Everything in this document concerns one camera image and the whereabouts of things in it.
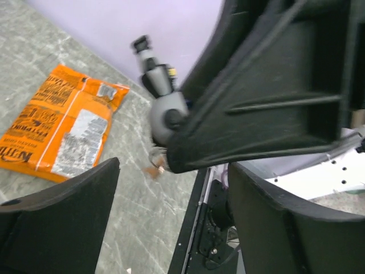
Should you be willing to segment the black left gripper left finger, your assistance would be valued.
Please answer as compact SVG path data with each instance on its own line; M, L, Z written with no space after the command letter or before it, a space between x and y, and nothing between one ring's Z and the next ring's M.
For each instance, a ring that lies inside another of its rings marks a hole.
M1 204L1 273L95 273L118 158Z

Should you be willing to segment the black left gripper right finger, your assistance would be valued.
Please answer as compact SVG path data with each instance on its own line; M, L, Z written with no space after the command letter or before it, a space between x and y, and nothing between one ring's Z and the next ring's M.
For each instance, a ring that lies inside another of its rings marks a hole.
M247 273L363 273L364 217L300 198L240 164L230 206Z

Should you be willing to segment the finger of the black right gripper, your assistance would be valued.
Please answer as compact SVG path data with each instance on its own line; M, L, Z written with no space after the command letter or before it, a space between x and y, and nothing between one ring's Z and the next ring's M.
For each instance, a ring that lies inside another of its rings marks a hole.
M202 94L266 9L268 1L224 1L220 18L207 46L180 86L183 94Z
M268 1L167 144L174 173L335 147L351 108L358 1Z

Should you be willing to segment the robot figure keychain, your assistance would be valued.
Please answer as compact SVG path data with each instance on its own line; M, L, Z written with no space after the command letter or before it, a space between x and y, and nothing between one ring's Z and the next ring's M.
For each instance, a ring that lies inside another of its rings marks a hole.
M155 146L148 155L151 165L144 169L155 180L165 171L169 171L167 144L188 116L189 109L183 94L175 89L176 70L158 61L149 37L138 37L131 47L140 65L141 82L155 99L149 112L151 137Z

